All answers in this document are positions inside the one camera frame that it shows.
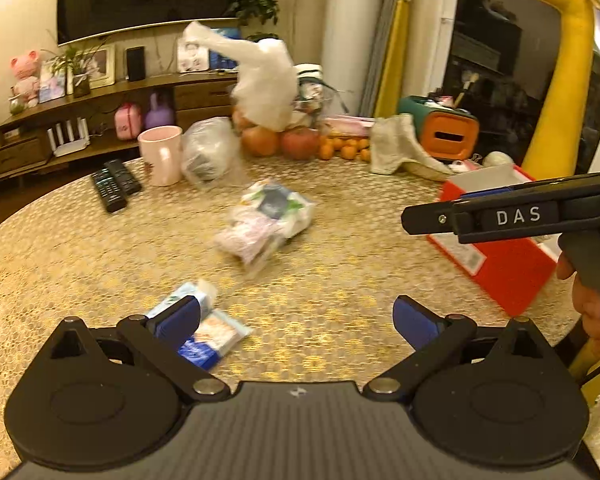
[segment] plastic bag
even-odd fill
[[[184,134],[182,174],[198,189],[221,184],[243,186],[247,176],[240,156],[240,140],[231,121],[214,117],[193,124]]]
[[[288,240],[311,225],[315,203],[270,180],[253,184],[231,211],[231,226],[214,238],[238,256],[252,278]]]
[[[284,41],[231,40],[198,22],[192,22],[183,37],[238,62],[238,83],[232,96],[248,120],[275,132],[286,129],[298,81]]]

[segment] pink bag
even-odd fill
[[[120,140],[132,140],[142,130],[142,114],[140,107],[133,103],[125,103],[116,112],[116,135]]]

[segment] gold patterned tablecloth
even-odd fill
[[[144,179],[139,160],[130,168]],[[392,304],[402,293],[441,315],[506,323],[504,312],[424,237],[403,232],[403,208],[431,202],[437,185],[369,174],[368,165],[339,159],[272,159],[249,171],[317,202],[314,224],[251,283],[212,241],[241,189],[145,187],[110,216],[85,177],[0,225],[0,477],[18,463],[2,423],[4,403],[69,314],[88,326],[112,326],[148,311],[183,282],[209,280],[220,290],[217,306],[254,329],[214,369],[232,387],[239,379],[367,382],[411,352],[392,325]],[[576,320],[569,290],[569,283],[551,280],[527,311],[551,343]],[[588,442],[600,464],[598,413]]]

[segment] white pillar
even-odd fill
[[[458,0],[412,0],[402,95],[442,86]]]
[[[324,80],[343,92],[349,110],[360,106],[382,0],[327,0]]]

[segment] yellow giraffe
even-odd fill
[[[532,177],[575,172],[593,61],[595,15],[600,0],[540,0],[558,9],[561,37],[554,78],[522,168]]]

